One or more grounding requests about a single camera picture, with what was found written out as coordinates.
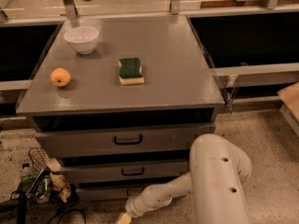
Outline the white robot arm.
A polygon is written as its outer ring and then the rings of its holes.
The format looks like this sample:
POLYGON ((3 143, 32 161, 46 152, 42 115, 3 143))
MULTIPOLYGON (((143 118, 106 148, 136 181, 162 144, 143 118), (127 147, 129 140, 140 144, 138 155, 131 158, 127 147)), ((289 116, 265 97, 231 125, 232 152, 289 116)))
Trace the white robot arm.
POLYGON ((251 224, 242 188, 251 173, 251 160, 241 148, 216 134, 203 134, 192 143, 190 171, 129 197, 116 224, 130 224, 188 194, 194 198, 197 224, 251 224))

